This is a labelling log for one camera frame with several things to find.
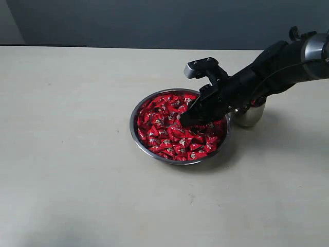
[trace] stainless steel bowl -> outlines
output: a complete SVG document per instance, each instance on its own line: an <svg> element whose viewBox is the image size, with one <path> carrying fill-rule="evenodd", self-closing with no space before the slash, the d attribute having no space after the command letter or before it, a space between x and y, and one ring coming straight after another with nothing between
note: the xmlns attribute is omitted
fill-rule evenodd
<svg viewBox="0 0 329 247"><path fill-rule="evenodd" d="M163 158L161 156L156 155L155 153L152 153L151 151L149 151L139 140L138 138L138 133L137 133L137 117L138 117L138 113L140 110L140 107L144 104L144 102L146 102L149 99L152 99L158 95L164 95L167 93L173 93L173 92L180 92L180 93L190 93L190 94L195 94L195 95L199 95L200 93L198 91L195 90L190 90L190 89L166 89L166 90L161 90L159 92L156 92L154 94L149 95L148 97L146 97L145 99L143 99L138 105L136 105L136 107L134 108L132 115L130 117L130 132L132 134L132 137L135 141L135 143L137 144L137 146L144 151L146 154L148 154L149 156L156 158L157 160L169 163L169 164L173 164L173 165L191 165L191 164L195 164L195 163L199 163L202 161L205 161L207 159L209 159L210 157L213 157L214 155L218 154L219 151L222 149L222 147L227 143L230 134L231 134L231 118L229 115L226 115L226 122L227 122L227 132L225 135L225 138L222 140L222 142L220 143L219 147L216 149L216 151L210 153L209 155L207 155L206 157L200 158L198 160L194 160L194 161L173 161L173 160L168 160L166 158Z"/></svg>

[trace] white table surface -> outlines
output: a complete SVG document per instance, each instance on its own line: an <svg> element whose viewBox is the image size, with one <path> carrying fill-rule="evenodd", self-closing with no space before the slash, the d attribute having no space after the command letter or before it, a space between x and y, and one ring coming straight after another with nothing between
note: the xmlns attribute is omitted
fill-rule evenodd
<svg viewBox="0 0 329 247"><path fill-rule="evenodd" d="M329 81L271 96L203 164L131 138L142 98L207 83L187 62L233 74L259 53L0 47L0 246L328 246Z"/></svg>

